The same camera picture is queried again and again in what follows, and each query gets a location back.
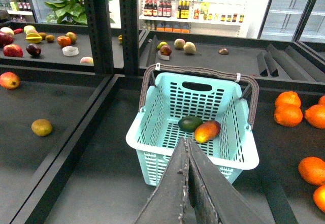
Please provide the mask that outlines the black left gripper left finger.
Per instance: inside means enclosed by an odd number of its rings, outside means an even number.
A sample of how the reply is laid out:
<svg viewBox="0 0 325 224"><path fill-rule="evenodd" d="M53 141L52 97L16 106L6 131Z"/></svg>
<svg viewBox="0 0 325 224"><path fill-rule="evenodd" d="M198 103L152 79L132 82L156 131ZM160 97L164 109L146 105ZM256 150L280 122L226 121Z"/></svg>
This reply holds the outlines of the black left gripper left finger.
<svg viewBox="0 0 325 224"><path fill-rule="evenodd" d="M188 202L189 148L179 138L167 167L135 223L185 223Z"/></svg>

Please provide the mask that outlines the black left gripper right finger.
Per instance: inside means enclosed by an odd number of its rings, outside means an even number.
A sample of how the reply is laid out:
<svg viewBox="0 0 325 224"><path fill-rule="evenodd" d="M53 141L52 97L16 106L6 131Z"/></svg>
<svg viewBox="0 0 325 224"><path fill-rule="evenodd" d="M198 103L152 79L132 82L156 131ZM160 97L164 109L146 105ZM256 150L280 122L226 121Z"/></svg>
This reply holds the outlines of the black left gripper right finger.
<svg viewBox="0 0 325 224"><path fill-rule="evenodd" d="M197 223L266 223L232 186L192 138L189 152L189 198Z"/></svg>

